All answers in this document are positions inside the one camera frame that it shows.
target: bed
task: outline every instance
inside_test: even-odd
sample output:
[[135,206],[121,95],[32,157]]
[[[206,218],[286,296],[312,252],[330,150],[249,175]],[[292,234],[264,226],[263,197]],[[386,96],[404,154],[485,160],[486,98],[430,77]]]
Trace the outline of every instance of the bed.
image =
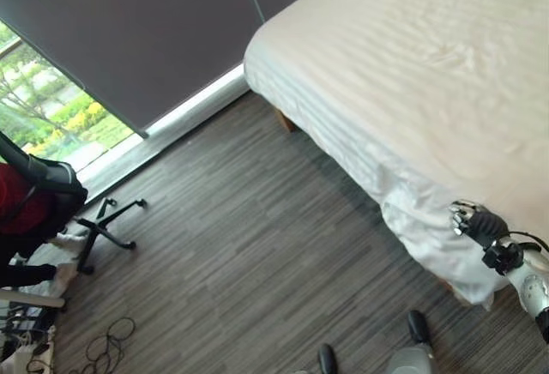
[[457,198],[549,240],[549,0],[298,0],[244,58],[253,91],[472,304],[504,285],[449,228]]

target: chair base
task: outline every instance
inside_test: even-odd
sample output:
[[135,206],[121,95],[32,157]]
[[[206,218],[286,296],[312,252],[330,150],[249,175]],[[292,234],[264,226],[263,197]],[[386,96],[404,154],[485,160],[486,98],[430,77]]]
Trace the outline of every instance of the chair base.
[[129,204],[124,205],[123,207],[117,209],[113,213],[106,214],[107,206],[116,207],[118,205],[117,201],[112,198],[104,198],[101,202],[100,209],[95,217],[94,221],[86,220],[85,218],[75,218],[76,222],[81,226],[89,229],[89,234],[87,235],[86,245],[84,250],[79,256],[78,260],[78,272],[86,275],[91,275],[94,273],[94,266],[86,265],[87,258],[89,257],[92,248],[94,247],[95,240],[99,235],[110,240],[112,243],[124,250],[134,250],[137,247],[135,241],[123,242],[112,235],[108,230],[107,226],[115,220],[118,216],[123,214],[125,211],[133,207],[134,205],[138,207],[145,208],[147,207],[147,202],[143,199],[135,200]]

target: chair caster wheel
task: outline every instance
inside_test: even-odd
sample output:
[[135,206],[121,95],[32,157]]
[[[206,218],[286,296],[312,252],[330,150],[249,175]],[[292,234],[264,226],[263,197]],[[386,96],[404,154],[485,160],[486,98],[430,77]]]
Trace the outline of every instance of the chair caster wheel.
[[93,265],[87,265],[86,267],[82,267],[80,272],[84,275],[91,275],[95,271],[95,267]]

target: tree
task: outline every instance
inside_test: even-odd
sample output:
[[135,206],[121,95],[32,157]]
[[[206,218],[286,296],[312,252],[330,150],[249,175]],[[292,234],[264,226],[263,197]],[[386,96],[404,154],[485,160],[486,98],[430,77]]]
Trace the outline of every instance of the tree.
[[26,44],[2,58],[0,62],[1,112],[5,115],[16,113],[24,118],[37,119],[49,124],[53,130],[60,131],[70,140],[81,142],[76,133],[67,130],[61,123],[46,116],[44,104],[51,98],[51,93],[45,94],[44,90],[34,86],[32,76],[37,72],[52,68],[50,63],[47,63]]

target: gray window blind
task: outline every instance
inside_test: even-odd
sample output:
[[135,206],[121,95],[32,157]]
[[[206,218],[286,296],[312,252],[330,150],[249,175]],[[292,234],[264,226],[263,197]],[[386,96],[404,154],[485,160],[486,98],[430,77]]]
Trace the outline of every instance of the gray window blind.
[[0,18],[142,129],[241,61],[250,0],[0,0]]

